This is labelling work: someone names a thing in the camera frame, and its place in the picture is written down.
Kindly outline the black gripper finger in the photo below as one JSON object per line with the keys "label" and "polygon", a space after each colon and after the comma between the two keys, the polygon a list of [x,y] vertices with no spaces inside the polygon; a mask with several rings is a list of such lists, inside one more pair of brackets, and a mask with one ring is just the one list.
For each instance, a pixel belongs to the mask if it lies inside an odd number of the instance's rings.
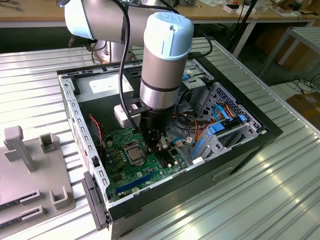
{"label": "black gripper finger", "polygon": [[146,132],[144,137],[146,149],[149,153],[159,152],[160,132],[157,129],[151,129]]}

